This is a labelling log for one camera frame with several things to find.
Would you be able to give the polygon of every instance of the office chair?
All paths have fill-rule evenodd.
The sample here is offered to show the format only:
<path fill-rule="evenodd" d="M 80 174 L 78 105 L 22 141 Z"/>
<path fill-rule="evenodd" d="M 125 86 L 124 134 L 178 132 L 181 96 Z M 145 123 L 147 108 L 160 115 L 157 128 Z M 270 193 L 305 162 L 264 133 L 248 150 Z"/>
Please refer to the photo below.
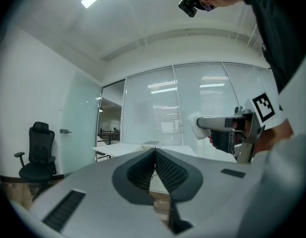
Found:
<path fill-rule="evenodd" d="M 14 154 L 20 158 L 22 168 L 19 171 L 21 178 L 29 182 L 40 183 L 40 188 L 32 198 L 34 201 L 44 190 L 48 189 L 48 181 L 56 174 L 55 157 L 51 155 L 51 149 L 55 133 L 49 130 L 49 125 L 43 122 L 35 122 L 29 130 L 30 136 L 30 163 L 24 165 L 22 155 L 24 152 Z"/>

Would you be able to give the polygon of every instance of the camera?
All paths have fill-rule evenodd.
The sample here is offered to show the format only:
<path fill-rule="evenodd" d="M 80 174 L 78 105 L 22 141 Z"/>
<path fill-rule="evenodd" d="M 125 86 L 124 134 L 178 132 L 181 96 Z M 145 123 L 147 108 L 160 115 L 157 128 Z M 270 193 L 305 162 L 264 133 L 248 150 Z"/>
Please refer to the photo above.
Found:
<path fill-rule="evenodd" d="M 197 9 L 192 6 L 188 0 L 181 0 L 178 7 L 180 7 L 191 18 L 195 17 L 197 13 Z"/>

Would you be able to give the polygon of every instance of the chair headrest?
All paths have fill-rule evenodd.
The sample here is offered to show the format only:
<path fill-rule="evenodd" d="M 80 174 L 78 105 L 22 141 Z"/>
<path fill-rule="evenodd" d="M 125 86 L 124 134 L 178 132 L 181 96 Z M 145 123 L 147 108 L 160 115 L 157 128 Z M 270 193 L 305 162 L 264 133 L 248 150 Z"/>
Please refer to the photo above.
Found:
<path fill-rule="evenodd" d="M 32 130 L 34 132 L 38 132 L 38 133 L 44 133 L 44 134 L 49 134 L 50 133 L 49 125 L 47 123 L 40 122 L 40 121 L 36 121 L 33 124 Z"/>

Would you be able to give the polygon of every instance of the glass door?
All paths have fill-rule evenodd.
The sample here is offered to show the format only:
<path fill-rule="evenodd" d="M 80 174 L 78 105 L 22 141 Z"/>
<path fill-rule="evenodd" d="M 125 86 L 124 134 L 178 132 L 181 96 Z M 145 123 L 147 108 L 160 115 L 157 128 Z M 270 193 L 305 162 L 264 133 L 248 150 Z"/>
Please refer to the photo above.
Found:
<path fill-rule="evenodd" d="M 76 72 L 61 118 L 60 149 L 64 175 L 95 162 L 95 134 L 101 87 Z"/>

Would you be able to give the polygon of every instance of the black shirt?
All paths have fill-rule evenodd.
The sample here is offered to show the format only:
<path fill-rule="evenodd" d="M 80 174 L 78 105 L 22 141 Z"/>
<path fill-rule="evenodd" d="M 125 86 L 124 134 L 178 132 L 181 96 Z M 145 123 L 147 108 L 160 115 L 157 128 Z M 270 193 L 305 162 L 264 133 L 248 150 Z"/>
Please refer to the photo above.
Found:
<path fill-rule="evenodd" d="M 306 0 L 244 0 L 253 8 L 263 53 L 280 93 L 306 54 Z"/>

